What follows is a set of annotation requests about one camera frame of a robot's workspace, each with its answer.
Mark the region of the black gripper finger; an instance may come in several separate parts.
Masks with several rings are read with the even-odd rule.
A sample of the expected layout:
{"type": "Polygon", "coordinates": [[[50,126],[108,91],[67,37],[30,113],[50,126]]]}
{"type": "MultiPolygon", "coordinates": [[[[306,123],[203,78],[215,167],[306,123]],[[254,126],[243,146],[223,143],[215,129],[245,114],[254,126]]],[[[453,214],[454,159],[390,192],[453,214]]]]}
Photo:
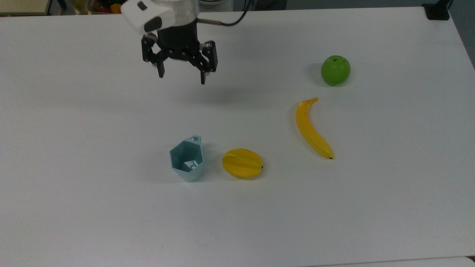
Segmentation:
{"type": "Polygon", "coordinates": [[[149,62],[157,68],[160,78],[164,77],[165,68],[164,61],[166,60],[166,54],[159,52],[153,52],[153,46],[159,44],[158,37],[153,33],[143,35],[141,38],[141,54],[144,62],[149,62]]]}
{"type": "Polygon", "coordinates": [[[188,62],[200,71],[200,82],[205,84],[207,76],[217,69],[217,49],[215,41],[194,44],[186,47],[188,62]]]}

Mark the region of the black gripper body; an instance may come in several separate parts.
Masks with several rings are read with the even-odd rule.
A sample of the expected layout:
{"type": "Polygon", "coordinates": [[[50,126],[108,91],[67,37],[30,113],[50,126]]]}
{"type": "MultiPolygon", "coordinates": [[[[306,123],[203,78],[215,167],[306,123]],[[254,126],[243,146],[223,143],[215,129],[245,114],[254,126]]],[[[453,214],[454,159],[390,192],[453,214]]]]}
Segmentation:
{"type": "Polygon", "coordinates": [[[197,38],[197,20],[157,31],[157,62],[176,59],[188,62],[203,62],[200,42],[197,38]]]}

